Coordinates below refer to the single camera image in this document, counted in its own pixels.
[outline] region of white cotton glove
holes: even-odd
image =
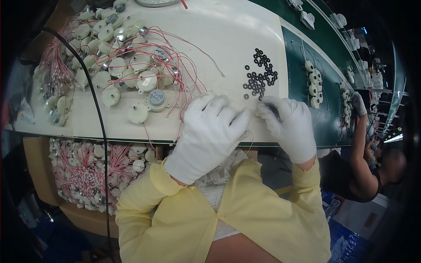
[[[279,119],[268,105],[278,110]],[[256,115],[266,121],[270,133],[289,155],[292,163],[304,163],[316,154],[312,116],[304,102],[264,96]]]
[[[354,106],[354,109],[357,111],[358,115],[363,116],[367,114],[367,109],[365,108],[364,101],[362,100],[361,95],[357,91],[351,92],[351,103]]]
[[[207,92],[189,105],[184,114],[184,128],[164,169],[185,184],[210,172],[245,138],[250,113],[245,108],[236,116],[228,106],[227,96]]]

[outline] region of white wire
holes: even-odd
[[[247,129],[250,133],[251,133],[251,144],[250,144],[250,148],[248,148],[248,151],[245,153],[245,154],[248,154],[248,152],[250,151],[250,149],[251,149],[251,146],[253,145],[253,142],[254,142],[254,134],[251,132],[251,130],[250,129]]]

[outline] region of worker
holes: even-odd
[[[369,140],[364,148],[364,160],[367,162],[370,169],[375,169],[377,161],[381,157],[381,149],[373,143],[373,140]]]
[[[295,163],[290,199],[265,186],[261,164],[249,159],[232,165],[228,180],[195,187],[198,179],[223,167],[250,121],[248,110],[235,117],[226,96],[207,92],[188,106],[174,151],[150,165],[119,197],[116,222],[123,262],[329,260],[330,232],[310,112],[290,99],[265,96],[262,101],[258,115]],[[277,108],[280,120],[268,104]]]
[[[382,186],[403,179],[406,158],[400,150],[390,149],[381,153],[382,165],[379,168],[369,166],[364,159],[367,156],[367,109],[358,92],[352,93],[352,105],[360,120],[352,137],[349,162],[342,159],[335,150],[319,159],[322,178],[320,186],[348,200],[369,202],[377,196]]]

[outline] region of white work table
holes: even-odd
[[[168,37],[172,46],[188,55],[194,62],[197,67],[197,76],[207,90],[227,95],[230,105],[238,112],[243,107],[250,110],[249,129],[253,135],[243,142],[252,140],[261,143],[272,142],[274,139],[267,130],[266,124],[255,116],[259,102],[258,96],[252,96],[251,91],[243,89],[242,85],[248,80],[247,72],[264,72],[264,67],[259,68],[253,62],[255,48],[259,48],[271,59],[274,65],[273,70],[279,73],[275,85],[266,86],[265,96],[288,97],[287,61],[279,16],[246,0],[189,0],[187,5],[189,7],[187,10],[181,3],[160,8],[147,8],[129,0],[126,10],[118,15],[129,16],[141,12],[147,27],[159,26],[163,31],[176,34],[209,54],[225,77],[205,54],[185,42]],[[245,65],[250,66],[249,71],[245,70]],[[175,91],[168,87],[172,88],[172,86],[167,86],[164,92],[169,102],[174,105]],[[14,124],[15,130],[42,135],[102,138],[91,91],[89,87],[85,90],[83,92],[75,88],[73,94],[72,92],[67,94],[67,96],[73,96],[73,102],[63,127],[56,127],[47,122],[47,115],[33,94],[30,106],[35,116],[35,123],[28,124],[18,120]],[[250,95],[248,100],[244,99],[245,93]],[[98,90],[96,94],[108,138],[124,141],[148,139],[143,125],[133,124],[128,119],[130,105],[143,100],[147,94],[139,95],[136,88],[122,90],[120,101],[110,109],[106,109],[102,104],[101,91]],[[170,109],[167,108],[158,113],[149,112],[149,117],[144,122],[149,138],[154,142],[170,143],[176,139],[181,123],[178,117],[180,108],[176,106],[166,117]]]

